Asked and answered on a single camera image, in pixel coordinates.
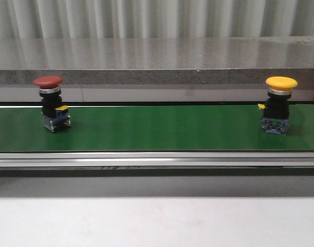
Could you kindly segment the green conveyor belt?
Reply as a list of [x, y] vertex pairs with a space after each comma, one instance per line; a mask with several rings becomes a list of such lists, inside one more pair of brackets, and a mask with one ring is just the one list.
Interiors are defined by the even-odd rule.
[[0, 108], [0, 152], [314, 151], [314, 104], [290, 106], [286, 135], [260, 130], [255, 105], [71, 107], [71, 127], [45, 129], [40, 108]]

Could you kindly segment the grey speckled stone counter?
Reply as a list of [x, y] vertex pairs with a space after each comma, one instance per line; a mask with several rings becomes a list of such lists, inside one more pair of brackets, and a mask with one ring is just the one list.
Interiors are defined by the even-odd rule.
[[314, 87], [314, 37], [0, 39], [0, 86], [59, 75], [67, 85], [262, 84]]

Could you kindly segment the white pleated curtain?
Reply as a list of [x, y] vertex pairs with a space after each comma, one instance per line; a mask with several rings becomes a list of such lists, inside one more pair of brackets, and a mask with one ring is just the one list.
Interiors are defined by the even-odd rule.
[[314, 1], [0, 1], [0, 38], [314, 36]]

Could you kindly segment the aluminium conveyor frame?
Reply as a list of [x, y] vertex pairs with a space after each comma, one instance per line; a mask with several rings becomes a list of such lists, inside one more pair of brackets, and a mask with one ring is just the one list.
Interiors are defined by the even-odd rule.
[[314, 151], [0, 152], [0, 177], [314, 175]]

